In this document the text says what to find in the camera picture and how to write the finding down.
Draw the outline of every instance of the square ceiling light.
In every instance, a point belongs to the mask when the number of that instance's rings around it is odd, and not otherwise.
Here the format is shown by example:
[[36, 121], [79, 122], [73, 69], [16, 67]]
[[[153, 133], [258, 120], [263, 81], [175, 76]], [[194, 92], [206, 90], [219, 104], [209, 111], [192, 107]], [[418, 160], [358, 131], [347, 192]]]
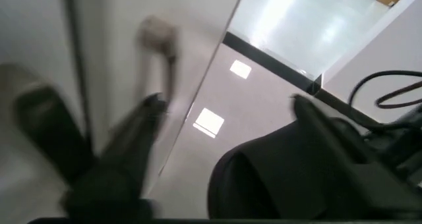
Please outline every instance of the square ceiling light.
[[215, 138], [223, 123], [223, 118], [216, 115], [209, 109], [204, 108], [193, 126], [210, 137]]
[[245, 63], [242, 63], [239, 60], [234, 61], [234, 63], [230, 67], [230, 71], [234, 72], [241, 78], [248, 78], [249, 73], [251, 72], [252, 68]]

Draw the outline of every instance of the white wall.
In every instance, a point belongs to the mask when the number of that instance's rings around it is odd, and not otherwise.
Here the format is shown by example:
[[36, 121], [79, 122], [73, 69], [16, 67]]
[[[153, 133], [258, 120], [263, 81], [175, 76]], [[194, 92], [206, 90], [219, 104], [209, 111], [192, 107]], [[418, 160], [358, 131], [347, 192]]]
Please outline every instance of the white wall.
[[[422, 0], [400, 0], [365, 36], [365, 40], [324, 73], [322, 87], [347, 101], [353, 87], [364, 77], [382, 70], [422, 71]], [[394, 90], [417, 82], [418, 78], [388, 76], [364, 85], [354, 107], [380, 122], [391, 122], [411, 107], [381, 110], [374, 101]], [[420, 90], [389, 102], [419, 99]]]
[[82, 122], [61, 0], [0, 0], [0, 63], [18, 63], [53, 84]]
[[[18, 63], [59, 90], [80, 126], [82, 111], [61, 0], [0, 0], [0, 64]], [[11, 120], [13, 96], [33, 78], [0, 68], [0, 223], [63, 215], [66, 189]]]

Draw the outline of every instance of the black chair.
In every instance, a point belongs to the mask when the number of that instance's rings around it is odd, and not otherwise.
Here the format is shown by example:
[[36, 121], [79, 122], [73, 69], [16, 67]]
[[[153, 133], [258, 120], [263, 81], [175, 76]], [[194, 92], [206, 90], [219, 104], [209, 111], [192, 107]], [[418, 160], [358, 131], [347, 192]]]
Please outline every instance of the black chair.
[[212, 173], [212, 219], [418, 219], [414, 189], [342, 119], [295, 97], [297, 120], [226, 153]]

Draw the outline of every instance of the black trim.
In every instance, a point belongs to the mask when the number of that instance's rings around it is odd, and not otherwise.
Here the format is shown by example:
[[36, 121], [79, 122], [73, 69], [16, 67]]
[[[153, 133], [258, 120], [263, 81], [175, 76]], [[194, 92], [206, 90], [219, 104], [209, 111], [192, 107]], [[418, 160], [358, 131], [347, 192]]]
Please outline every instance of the black trim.
[[[315, 96], [317, 99], [353, 120], [349, 112], [349, 105], [321, 88], [322, 76], [319, 76], [315, 81], [312, 81], [300, 72], [297, 72], [289, 66], [277, 61], [275, 58], [253, 47], [251, 44], [245, 42], [230, 32], [227, 32], [224, 36], [223, 44], [246, 56], [248, 59], [258, 63], [280, 78], [292, 83], [299, 89]], [[368, 117], [364, 113], [354, 108], [352, 110], [353, 115], [357, 120], [367, 124], [378, 124], [374, 119]]]
[[63, 0], [64, 12], [67, 16], [67, 24], [69, 27], [69, 38], [71, 41], [72, 54], [75, 63], [76, 77], [78, 79], [78, 89], [79, 96], [82, 104], [82, 112], [85, 122], [85, 140], [90, 148], [92, 148], [92, 123], [89, 112], [89, 99], [88, 92], [86, 87], [86, 72], [85, 72], [85, 63], [82, 52], [82, 43], [80, 36], [80, 29], [78, 28], [78, 13], [76, 11], [75, 0]]
[[298, 88], [307, 91], [313, 85], [313, 81], [305, 75], [300, 74], [289, 66], [279, 62], [277, 59], [267, 55], [261, 50], [253, 47], [249, 43], [243, 41], [241, 38], [234, 34], [227, 32], [223, 39], [223, 44], [236, 50], [242, 55], [248, 57], [250, 60], [258, 63], [264, 68], [268, 69], [275, 75], [287, 80]]

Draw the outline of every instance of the black cable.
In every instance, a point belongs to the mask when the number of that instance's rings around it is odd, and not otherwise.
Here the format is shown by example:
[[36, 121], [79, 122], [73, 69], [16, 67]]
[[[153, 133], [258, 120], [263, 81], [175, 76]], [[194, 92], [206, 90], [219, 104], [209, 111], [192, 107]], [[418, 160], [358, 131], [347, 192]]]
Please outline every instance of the black cable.
[[[359, 125], [367, 128], [367, 129], [369, 129], [371, 131], [374, 131], [374, 132], [383, 132], [383, 131], [386, 131], [386, 130], [394, 130], [394, 129], [398, 129], [398, 128], [414, 128], [413, 124], [411, 124], [409, 122], [393, 122], [393, 123], [380, 123], [378, 125], [368, 125], [368, 124], [365, 124], [364, 122], [359, 121], [358, 119], [356, 119], [355, 115], [353, 114], [353, 107], [352, 107], [352, 105], [353, 105], [353, 99], [354, 99], [357, 91], [365, 83], [367, 83], [368, 81], [370, 81], [370, 80], [372, 80], [374, 78], [377, 78], [377, 77], [380, 77], [380, 76], [392, 76], [392, 75], [403, 75], [403, 76], [417, 76], [417, 77], [422, 77], [422, 72], [415, 72], [415, 71], [410, 71], [410, 70], [386, 70], [386, 71], [382, 71], [382, 72], [376, 72], [376, 73], [371, 74], [371, 75], [365, 77], [364, 79], [362, 79], [354, 87], [354, 89], [350, 93], [349, 100], [348, 100], [349, 113], [351, 115], [351, 118], [356, 123], [358, 123]], [[405, 92], [408, 92], [408, 91], [410, 91], [410, 90], [408, 90], [409, 87], [412, 87], [412, 86], [414, 86], [414, 84], [411, 85], [411, 86], [405, 87], [403, 89], [405, 90]], [[387, 94], [385, 96], [382, 96], [377, 101], [380, 101], [379, 103], [381, 103], [381, 102], [383, 102], [383, 101], [385, 101], [387, 99], [391, 99], [394, 96], [398, 96], [399, 94], [397, 94], [397, 91], [395, 91], [395, 92], [392, 92], [392, 93]], [[409, 106], [409, 105], [413, 105], [413, 104], [416, 104], [416, 103], [412, 103], [412, 102], [410, 102], [410, 103], [403, 103], [403, 104], [400, 104], [400, 105], [403, 105], [403, 106], [399, 106], [399, 107], [405, 107], [405, 106]]]

